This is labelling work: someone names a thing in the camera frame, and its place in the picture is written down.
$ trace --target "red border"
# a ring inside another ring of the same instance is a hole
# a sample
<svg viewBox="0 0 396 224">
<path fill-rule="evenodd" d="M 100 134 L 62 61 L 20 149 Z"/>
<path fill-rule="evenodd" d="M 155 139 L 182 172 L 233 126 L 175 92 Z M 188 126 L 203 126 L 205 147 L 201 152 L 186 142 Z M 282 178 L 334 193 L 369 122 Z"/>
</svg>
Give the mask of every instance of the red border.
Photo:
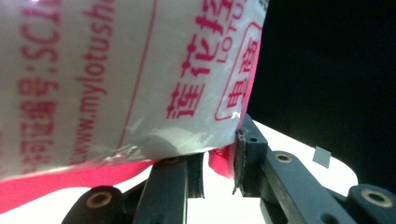
<svg viewBox="0 0 396 224">
<path fill-rule="evenodd" d="M 233 115 L 230 115 L 230 116 L 225 117 L 225 118 L 218 118 L 218 113 L 219 113 L 219 109 L 220 109 L 220 107 L 221 107 L 221 103 L 223 102 L 224 95 L 225 95 L 225 93 L 226 93 L 226 91 L 227 91 L 227 89 L 228 89 L 228 86 L 230 85 L 230 80 L 231 80 L 231 77 L 233 76 L 233 70 L 234 70 L 235 67 L 236 67 L 236 64 L 237 64 L 237 61 L 238 61 L 238 58 L 239 58 L 239 54 L 241 53 L 241 49 L 242 49 L 242 47 L 243 47 L 243 45 L 244 45 L 244 43 L 245 43 L 245 39 L 246 39 L 246 37 L 247 37 L 248 30 L 250 29 L 250 27 L 251 27 L 252 25 L 253 25 L 253 26 L 256 26 L 259 30 L 262 31 L 262 27 L 261 27 L 258 23 L 254 22 L 254 21 L 251 22 L 251 23 L 248 25 L 248 27 L 247 27 L 247 29 L 246 29 L 246 31 L 245 31 L 245 34 L 244 34 L 244 38 L 242 39 L 241 47 L 239 47 L 238 54 L 236 55 L 235 62 L 234 62 L 234 64 L 233 64 L 233 69 L 231 70 L 231 73 L 230 73 L 230 75 L 229 75 L 229 77 L 228 77 L 227 85 L 225 86 L 224 92 L 223 92 L 223 94 L 222 94 L 222 96 L 221 96 L 221 100 L 220 100 L 220 102 L 219 102 L 218 109 L 216 110 L 216 114 L 215 114 L 215 120 L 216 120 L 216 121 L 220 121 L 220 120 L 224 120 L 224 119 L 230 119 L 230 118 L 233 116 Z"/>
<path fill-rule="evenodd" d="M 137 74 L 136 83 L 134 84 L 134 93 L 132 95 L 131 103 L 129 105 L 127 118 L 125 120 L 125 124 L 124 124 L 124 128 L 123 128 L 123 131 L 122 131 L 122 135 L 121 135 L 121 138 L 120 138 L 120 141 L 119 141 L 119 145 L 117 146 L 117 148 L 120 148 L 122 146 L 123 140 L 125 138 L 127 126 L 129 124 L 129 120 L 131 118 L 132 111 L 134 110 L 134 100 L 136 99 L 136 95 L 137 95 L 137 92 L 138 92 L 138 89 L 139 89 L 139 84 L 140 84 L 140 78 L 142 77 L 143 68 L 145 67 L 145 64 L 146 64 L 146 58 L 147 58 L 148 51 L 149 51 L 149 43 L 151 41 L 152 30 L 154 28 L 155 17 L 156 17 L 156 14 L 157 14 L 157 6 L 158 6 L 158 0 L 154 0 L 153 1 L 152 11 L 151 11 L 151 19 L 150 19 L 149 28 L 148 28 L 148 38 L 147 38 L 147 41 L 146 41 L 145 49 L 143 51 L 142 61 L 140 62 L 140 65 L 139 65 L 139 72 Z"/>
</svg>

